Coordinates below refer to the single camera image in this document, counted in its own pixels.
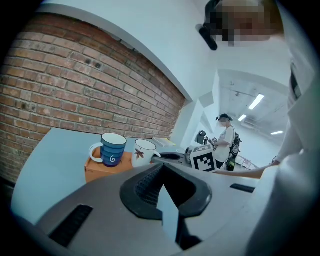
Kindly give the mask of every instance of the vent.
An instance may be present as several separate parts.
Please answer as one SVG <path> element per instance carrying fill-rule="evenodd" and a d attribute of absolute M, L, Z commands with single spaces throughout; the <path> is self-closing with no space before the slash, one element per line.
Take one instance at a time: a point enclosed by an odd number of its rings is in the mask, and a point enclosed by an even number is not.
<path fill-rule="evenodd" d="M 49 236 L 53 241 L 67 247 L 93 210 L 87 205 L 78 205 Z"/>

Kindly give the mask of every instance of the cap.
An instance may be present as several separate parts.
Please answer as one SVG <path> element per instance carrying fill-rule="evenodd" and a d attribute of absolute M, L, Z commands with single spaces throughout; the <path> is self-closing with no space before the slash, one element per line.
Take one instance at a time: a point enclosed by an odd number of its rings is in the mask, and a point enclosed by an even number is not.
<path fill-rule="evenodd" d="M 233 119 L 230 116 L 228 116 L 227 114 L 221 114 L 215 120 L 219 120 L 220 121 L 221 118 L 227 118 L 227 119 L 229 119 L 229 121 L 233 121 Z"/>

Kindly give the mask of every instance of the cube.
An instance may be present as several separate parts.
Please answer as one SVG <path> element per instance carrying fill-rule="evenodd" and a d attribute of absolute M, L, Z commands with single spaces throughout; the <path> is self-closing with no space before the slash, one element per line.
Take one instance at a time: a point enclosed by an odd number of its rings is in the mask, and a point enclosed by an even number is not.
<path fill-rule="evenodd" d="M 195 147 L 190 155 L 193 169 L 211 172 L 217 169 L 214 149 L 211 144 Z"/>

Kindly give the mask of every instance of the table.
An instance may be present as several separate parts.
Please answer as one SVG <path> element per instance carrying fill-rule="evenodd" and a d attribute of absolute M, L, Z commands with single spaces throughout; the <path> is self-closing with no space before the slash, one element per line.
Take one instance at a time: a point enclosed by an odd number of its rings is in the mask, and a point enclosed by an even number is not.
<path fill-rule="evenodd" d="M 100 140 L 99 134 L 52 128 L 21 170 L 13 191 L 12 212 L 35 225 L 52 206 L 85 185 L 89 148 Z M 126 152 L 132 152 L 135 140 L 127 138 Z M 159 153 L 182 150 L 152 142 Z"/>

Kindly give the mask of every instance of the white mug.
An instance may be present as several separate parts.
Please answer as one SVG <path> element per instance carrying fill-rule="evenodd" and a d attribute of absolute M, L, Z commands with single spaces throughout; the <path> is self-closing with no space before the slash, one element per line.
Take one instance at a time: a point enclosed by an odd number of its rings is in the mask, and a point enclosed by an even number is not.
<path fill-rule="evenodd" d="M 132 153 L 132 166 L 146 166 L 150 164 L 154 155 L 161 157 L 156 149 L 156 145 L 152 142 L 144 139 L 137 139 L 134 143 L 134 149 Z"/>

